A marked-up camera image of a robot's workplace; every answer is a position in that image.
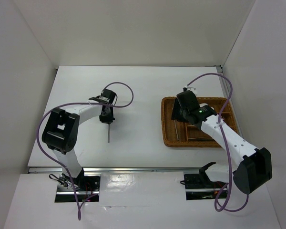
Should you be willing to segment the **silver chopstick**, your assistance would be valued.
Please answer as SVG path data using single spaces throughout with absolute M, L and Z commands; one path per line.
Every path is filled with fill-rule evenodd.
M 110 143 L 110 124 L 108 124 L 108 143 Z
M 174 126 L 175 126 L 176 138 L 177 138 L 177 141 L 179 141 L 179 134 L 178 134 L 178 129 L 177 129 L 176 120 L 174 120 Z

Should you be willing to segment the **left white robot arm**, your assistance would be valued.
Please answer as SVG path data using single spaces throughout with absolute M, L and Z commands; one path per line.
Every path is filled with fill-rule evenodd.
M 42 133 L 41 140 L 55 154 L 62 174 L 73 190 L 85 186 L 85 176 L 79 164 L 74 147 L 77 142 L 79 125 L 98 117 L 101 123 L 111 124 L 113 102 L 117 94 L 109 89 L 102 90 L 97 97 L 92 97 L 92 104 L 81 104 L 69 109 L 54 108 Z

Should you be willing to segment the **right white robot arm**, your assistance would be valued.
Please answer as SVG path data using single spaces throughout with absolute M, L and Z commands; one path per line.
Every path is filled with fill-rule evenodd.
M 230 153 L 237 169 L 229 172 L 228 166 L 214 162 L 199 169 L 198 181 L 203 187 L 214 182 L 228 183 L 232 178 L 236 187 L 244 194 L 251 194 L 272 178 L 271 154 L 266 148 L 257 148 L 245 141 L 230 128 L 210 106 L 200 106 L 192 91 L 177 95 L 172 119 L 189 123 L 209 135 L 225 151 Z

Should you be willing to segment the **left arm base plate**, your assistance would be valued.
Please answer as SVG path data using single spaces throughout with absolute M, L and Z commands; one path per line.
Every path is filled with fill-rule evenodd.
M 52 180 L 57 181 L 55 203 L 76 202 L 73 187 L 70 181 L 68 181 L 63 175 L 57 177 L 54 174 L 50 174 L 49 177 Z M 85 177 L 85 181 L 82 187 L 75 185 L 78 201 L 80 203 L 83 201 L 99 202 L 100 181 L 100 176 L 87 176 Z

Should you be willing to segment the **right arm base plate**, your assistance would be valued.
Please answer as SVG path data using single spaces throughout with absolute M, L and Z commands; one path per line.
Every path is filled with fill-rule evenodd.
M 206 200 L 215 199 L 225 183 L 212 182 L 200 174 L 184 174 L 180 184 L 185 187 L 186 200 Z

